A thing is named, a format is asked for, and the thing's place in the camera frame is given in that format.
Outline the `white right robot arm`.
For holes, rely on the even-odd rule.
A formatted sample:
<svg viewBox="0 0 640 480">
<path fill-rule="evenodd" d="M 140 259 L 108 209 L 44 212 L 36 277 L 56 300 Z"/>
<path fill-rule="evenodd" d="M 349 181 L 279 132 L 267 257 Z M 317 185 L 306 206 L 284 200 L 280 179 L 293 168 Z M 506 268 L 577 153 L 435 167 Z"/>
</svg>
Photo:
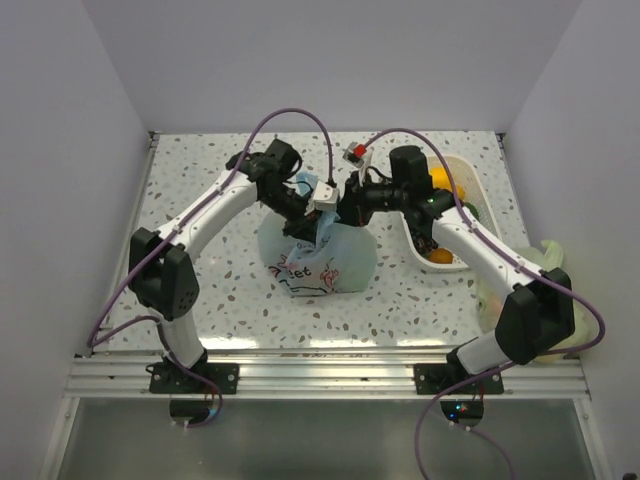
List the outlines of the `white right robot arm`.
<svg viewBox="0 0 640 480">
<path fill-rule="evenodd" d="M 455 200 L 434 186 L 427 158 L 414 145 L 391 150 L 390 176 L 372 180 L 370 151 L 352 143 L 344 158 L 356 170 L 338 203 L 342 223 L 364 227 L 377 212 L 403 215 L 422 248 L 443 247 L 487 280 L 501 301 L 493 330 L 451 351 L 445 379 L 451 389 L 468 392 L 481 373 L 509 362 L 525 365 L 575 332 L 569 276 L 549 271 L 502 244 Z"/>
</svg>

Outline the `light blue plastic bag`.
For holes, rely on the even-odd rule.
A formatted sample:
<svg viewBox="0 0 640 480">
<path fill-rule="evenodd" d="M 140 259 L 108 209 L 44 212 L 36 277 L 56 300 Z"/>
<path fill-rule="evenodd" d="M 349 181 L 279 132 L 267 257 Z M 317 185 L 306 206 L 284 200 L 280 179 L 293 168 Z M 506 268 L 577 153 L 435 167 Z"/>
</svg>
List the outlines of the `light blue plastic bag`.
<svg viewBox="0 0 640 480">
<path fill-rule="evenodd" d="M 285 220 L 268 213 L 257 231 L 263 264 L 291 296 L 324 296 L 364 291 L 378 262 L 377 241 L 366 228 L 338 222 L 324 212 L 311 242 L 283 233 Z"/>
</svg>

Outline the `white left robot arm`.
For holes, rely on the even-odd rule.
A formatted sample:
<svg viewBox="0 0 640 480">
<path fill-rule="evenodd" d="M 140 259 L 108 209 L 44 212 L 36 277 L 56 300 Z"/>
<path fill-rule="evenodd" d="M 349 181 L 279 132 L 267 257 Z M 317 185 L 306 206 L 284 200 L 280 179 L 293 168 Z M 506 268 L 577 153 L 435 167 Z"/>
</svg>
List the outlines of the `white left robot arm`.
<svg viewBox="0 0 640 480">
<path fill-rule="evenodd" d="M 309 213 L 309 194 L 288 185 L 302 166 L 300 154 L 274 140 L 264 152 L 231 157 L 214 184 L 187 210 L 156 230 L 140 227 L 129 244 L 129 289 L 138 302 L 160 315 L 159 337 L 175 365 L 172 379 L 185 392 L 201 390 L 208 379 L 206 349 L 191 309 L 200 287 L 194 264 L 204 248 L 243 210 L 256 202 L 285 220 L 283 233 L 315 239 L 320 214 Z"/>
</svg>

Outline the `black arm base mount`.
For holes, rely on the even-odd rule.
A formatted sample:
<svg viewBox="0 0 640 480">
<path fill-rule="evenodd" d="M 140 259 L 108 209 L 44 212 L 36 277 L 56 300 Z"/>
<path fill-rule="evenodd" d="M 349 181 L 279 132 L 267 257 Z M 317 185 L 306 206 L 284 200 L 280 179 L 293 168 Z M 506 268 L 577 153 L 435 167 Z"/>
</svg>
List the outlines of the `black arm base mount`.
<svg viewBox="0 0 640 480">
<path fill-rule="evenodd" d="M 447 353 L 445 360 L 438 363 L 416 363 L 413 365 L 413 380 L 418 395 L 436 395 L 456 386 L 450 394 L 501 395 L 505 392 L 500 373 L 480 380 L 471 381 L 468 373 L 457 358 L 457 349 Z"/>
</svg>

